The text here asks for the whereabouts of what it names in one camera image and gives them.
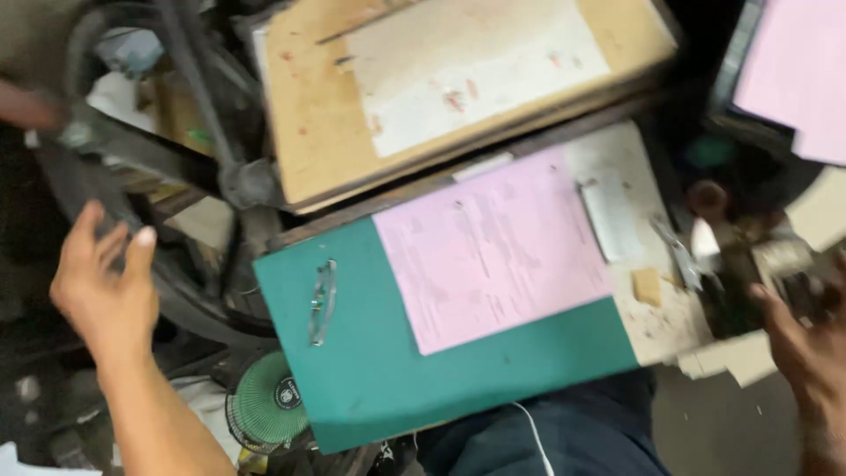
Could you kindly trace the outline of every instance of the hand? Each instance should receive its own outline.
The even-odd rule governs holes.
[[[839,293],[834,319],[806,328],[788,306],[763,285],[752,297],[764,312],[772,359],[793,389],[806,432],[822,432],[846,446],[846,254],[835,258]]]
[[[150,266],[156,231],[145,227],[126,248],[122,274],[112,270],[124,250],[129,230],[121,223],[100,240],[95,228],[103,207],[88,202],[62,246],[50,297],[85,341],[98,370],[120,367],[127,359],[151,355],[158,317],[158,294]]]

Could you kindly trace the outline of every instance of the wooden board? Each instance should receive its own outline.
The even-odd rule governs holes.
[[[479,4],[479,0],[426,2]],[[384,30],[384,25],[399,22],[423,6],[411,3],[391,3],[391,10],[382,2],[365,0],[300,0],[272,20],[266,41],[268,107],[283,190],[294,211],[322,208],[460,153],[600,108],[643,87],[645,81],[635,79],[652,72],[676,50],[674,39],[647,0],[578,0],[610,73],[380,157],[373,141],[379,127],[361,103],[354,71],[357,60],[339,61],[350,56],[350,35],[321,40],[407,7],[353,35],[376,27]],[[468,16],[466,21],[479,20]],[[404,34],[414,37],[421,32]],[[396,43],[413,42],[405,38]],[[457,54],[442,46],[434,40],[422,42],[418,50],[408,52],[409,63],[397,65],[397,75],[419,67],[422,60],[415,63],[415,58]],[[388,47],[385,54],[405,58]]]

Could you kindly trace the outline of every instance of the white cable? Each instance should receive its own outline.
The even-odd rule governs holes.
[[[541,459],[543,460],[543,468],[547,471],[547,476],[555,476],[555,473],[552,471],[552,464],[550,464],[549,460],[547,459],[547,454],[543,451],[543,445],[541,444],[541,437],[537,434],[537,428],[535,427],[535,420],[529,414],[529,411],[523,408],[522,405],[517,403],[516,401],[511,402],[512,405],[523,410],[523,413],[529,417],[529,424],[531,425],[531,432],[535,436],[535,443],[537,444],[537,449],[541,452]]]

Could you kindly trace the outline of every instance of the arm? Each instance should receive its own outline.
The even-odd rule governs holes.
[[[99,203],[85,206],[62,247],[50,295],[94,358],[126,473],[234,475],[226,453],[153,360],[155,231],[147,227],[135,235],[125,270],[116,275],[111,265],[128,231],[120,224],[97,241],[102,215]]]
[[[751,290],[766,316],[772,358],[796,397],[804,476],[846,476],[846,254],[835,264],[840,302],[830,323],[806,329],[767,288]]]

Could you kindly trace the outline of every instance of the green fan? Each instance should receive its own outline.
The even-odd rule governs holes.
[[[299,390],[281,352],[252,363],[227,395],[229,431],[244,448],[270,454],[309,427]]]

